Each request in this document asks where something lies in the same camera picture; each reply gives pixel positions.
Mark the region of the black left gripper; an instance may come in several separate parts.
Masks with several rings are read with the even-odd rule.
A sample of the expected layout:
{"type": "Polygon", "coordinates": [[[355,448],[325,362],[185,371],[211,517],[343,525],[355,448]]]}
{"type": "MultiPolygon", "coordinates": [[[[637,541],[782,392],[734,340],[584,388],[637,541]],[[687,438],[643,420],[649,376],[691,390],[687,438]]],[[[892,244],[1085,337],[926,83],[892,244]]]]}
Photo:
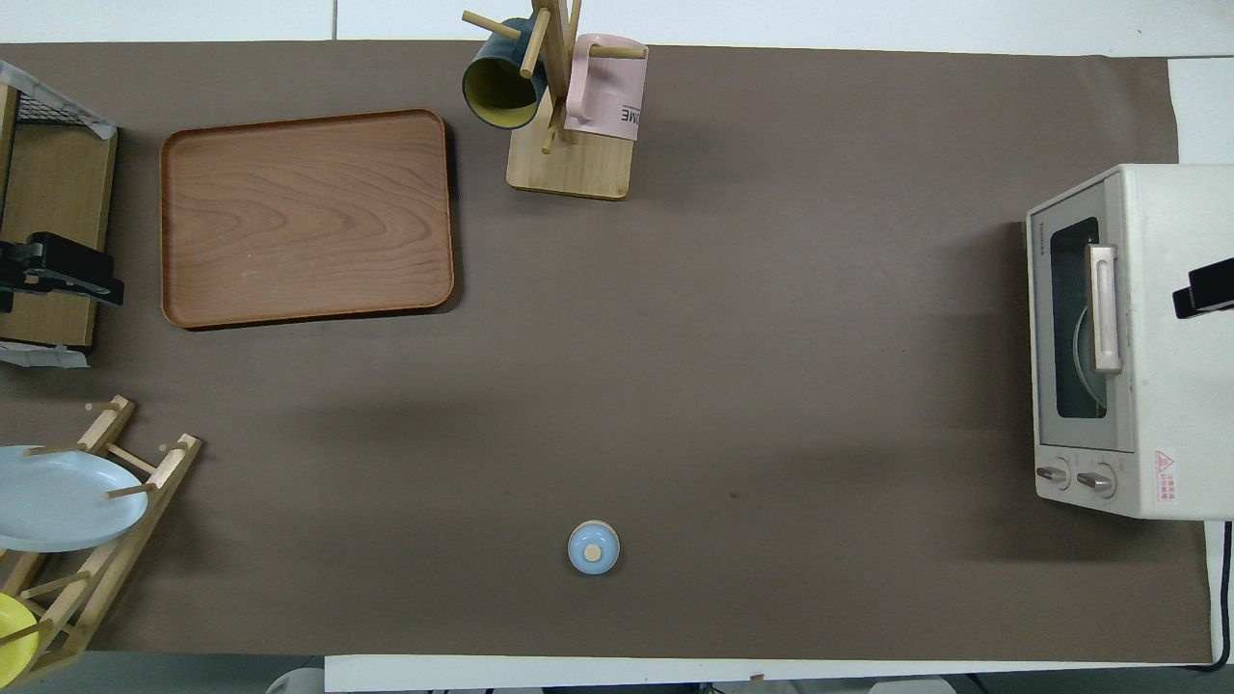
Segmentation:
{"type": "Polygon", "coordinates": [[[1,242],[1,310],[14,310],[14,295],[63,293],[93,303],[123,305],[123,282],[115,277],[115,261],[102,251],[65,238],[36,232],[23,242],[1,242]]]}

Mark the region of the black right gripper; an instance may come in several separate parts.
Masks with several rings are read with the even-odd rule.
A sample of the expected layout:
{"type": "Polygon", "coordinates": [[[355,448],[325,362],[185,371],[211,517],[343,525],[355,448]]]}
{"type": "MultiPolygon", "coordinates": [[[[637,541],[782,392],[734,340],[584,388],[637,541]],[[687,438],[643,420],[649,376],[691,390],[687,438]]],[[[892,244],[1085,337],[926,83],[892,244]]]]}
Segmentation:
{"type": "Polygon", "coordinates": [[[1187,273],[1187,285],[1174,291],[1177,319],[1195,319],[1203,312],[1232,310],[1234,300],[1234,258],[1195,268],[1187,273]]]}

